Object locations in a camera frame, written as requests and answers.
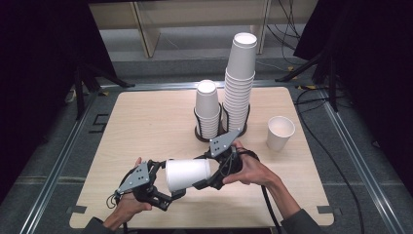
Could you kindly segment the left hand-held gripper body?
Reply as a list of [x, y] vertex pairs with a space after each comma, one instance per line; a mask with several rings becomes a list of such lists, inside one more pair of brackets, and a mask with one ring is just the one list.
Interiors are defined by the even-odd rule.
[[149, 177], [149, 162], [140, 163], [124, 176], [116, 190], [116, 198], [132, 193], [137, 201], [151, 204], [152, 192], [157, 189], [155, 180]]

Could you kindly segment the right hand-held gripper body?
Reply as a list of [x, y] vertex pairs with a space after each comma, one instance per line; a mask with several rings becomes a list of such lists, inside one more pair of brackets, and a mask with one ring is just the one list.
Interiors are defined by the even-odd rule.
[[217, 171], [208, 180], [210, 187], [220, 190], [224, 185], [225, 177], [241, 170], [242, 160], [233, 144], [240, 133], [241, 130], [236, 129], [209, 141], [208, 156], [219, 164]]

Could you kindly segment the white paper cup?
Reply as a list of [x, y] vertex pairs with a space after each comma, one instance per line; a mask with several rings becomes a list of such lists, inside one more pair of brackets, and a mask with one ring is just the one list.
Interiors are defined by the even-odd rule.
[[194, 183], [210, 178], [209, 160], [167, 160], [166, 178], [170, 192], [192, 187]]
[[267, 128], [267, 146], [275, 151], [282, 150], [295, 134], [294, 123], [284, 116], [272, 117], [267, 123]]

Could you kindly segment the tall stack of paper cups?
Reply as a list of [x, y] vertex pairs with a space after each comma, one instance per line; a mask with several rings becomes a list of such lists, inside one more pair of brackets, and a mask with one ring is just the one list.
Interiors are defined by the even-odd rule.
[[255, 77], [257, 38], [247, 32], [234, 36], [225, 70], [224, 112], [225, 131], [244, 129], [249, 114], [249, 98]]

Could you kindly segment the person's left hand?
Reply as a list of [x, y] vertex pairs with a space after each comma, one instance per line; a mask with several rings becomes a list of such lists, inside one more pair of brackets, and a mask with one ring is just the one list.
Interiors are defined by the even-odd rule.
[[131, 220], [136, 214], [151, 211], [152, 206], [145, 202], [139, 202], [132, 193], [124, 194], [117, 205], [113, 215], [121, 223]]

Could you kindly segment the person's right hand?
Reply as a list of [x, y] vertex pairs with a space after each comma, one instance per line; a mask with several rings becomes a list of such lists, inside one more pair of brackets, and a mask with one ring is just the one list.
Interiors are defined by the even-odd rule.
[[243, 184], [263, 185], [267, 188], [278, 188], [280, 186], [281, 179], [257, 159], [244, 153], [244, 146], [239, 140], [235, 140], [233, 145], [242, 160], [242, 169], [235, 174], [226, 176], [223, 179], [224, 184], [239, 181]]

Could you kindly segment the short stack of paper cups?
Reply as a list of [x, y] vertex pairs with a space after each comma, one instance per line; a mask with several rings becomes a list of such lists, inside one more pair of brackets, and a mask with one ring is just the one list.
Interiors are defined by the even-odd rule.
[[216, 85], [211, 80], [198, 84], [194, 113], [197, 119], [197, 133], [201, 138], [210, 139], [218, 134], [221, 106]]

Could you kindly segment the black metal stand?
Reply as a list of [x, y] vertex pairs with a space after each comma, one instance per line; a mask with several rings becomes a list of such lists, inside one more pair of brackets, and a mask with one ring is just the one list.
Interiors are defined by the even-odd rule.
[[77, 119], [80, 119], [86, 112], [83, 86], [86, 86], [87, 90], [92, 93], [101, 90], [101, 86], [96, 80], [97, 77], [103, 77], [122, 88], [133, 87], [133, 84], [122, 81], [116, 75], [110, 74], [94, 65], [91, 65], [89, 63], [78, 64], [74, 72]]
[[337, 94], [336, 94], [336, 62], [331, 52], [322, 50], [314, 58], [311, 58], [303, 65], [289, 72], [286, 76], [276, 79], [276, 82], [289, 82], [294, 77], [307, 71], [312, 66], [316, 67], [313, 73], [312, 80], [315, 84], [321, 84], [327, 80], [328, 101], [332, 109], [337, 112]]

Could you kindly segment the light wooden furniture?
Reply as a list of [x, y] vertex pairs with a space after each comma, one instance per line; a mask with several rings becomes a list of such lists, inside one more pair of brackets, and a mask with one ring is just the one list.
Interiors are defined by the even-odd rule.
[[262, 52], [271, 0], [88, 0], [100, 29], [136, 29], [144, 55], [154, 56], [166, 27], [247, 25]]

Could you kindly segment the black curtain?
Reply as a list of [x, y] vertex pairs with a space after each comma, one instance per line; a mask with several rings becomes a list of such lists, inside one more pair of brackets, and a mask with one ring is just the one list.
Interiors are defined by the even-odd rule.
[[347, 3], [357, 8], [337, 50], [337, 72], [357, 110], [413, 194], [413, 0], [319, 0], [294, 55], [326, 46]]
[[0, 0], [0, 203], [56, 118], [77, 68], [116, 75], [90, 0]]

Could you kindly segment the grey metal floor rail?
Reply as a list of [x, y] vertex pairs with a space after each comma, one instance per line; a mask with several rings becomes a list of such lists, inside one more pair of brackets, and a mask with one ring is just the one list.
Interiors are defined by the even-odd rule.
[[370, 171], [341, 116], [330, 104], [328, 104], [325, 109], [389, 232], [391, 234], [406, 234], [406, 231], [394, 212], [390, 199]]
[[[144, 91], [177, 91], [177, 90], [196, 90], [200, 82], [179, 82], [179, 83], [160, 83], [160, 84], [134, 84], [132, 87], [123, 88], [119, 85], [103, 85], [102, 90], [108, 92], [144, 92]], [[301, 86], [297, 82], [276, 82], [275, 80], [254, 80], [253, 88], [267, 87], [295, 87]]]
[[40, 190], [40, 193], [37, 196], [34, 204], [30, 208], [28, 216], [25, 219], [25, 222], [21, 230], [19, 231], [19, 234], [34, 234], [37, 225], [40, 222], [40, 219], [56, 189], [57, 182], [70, 157], [73, 145], [75, 144], [83, 126], [86, 123], [86, 119], [96, 97], [97, 94], [89, 95], [84, 112], [76, 119], [73, 127], [71, 128], [69, 136], [66, 139], [62, 149], [60, 150], [51, 172], [44, 180], [42, 189]]

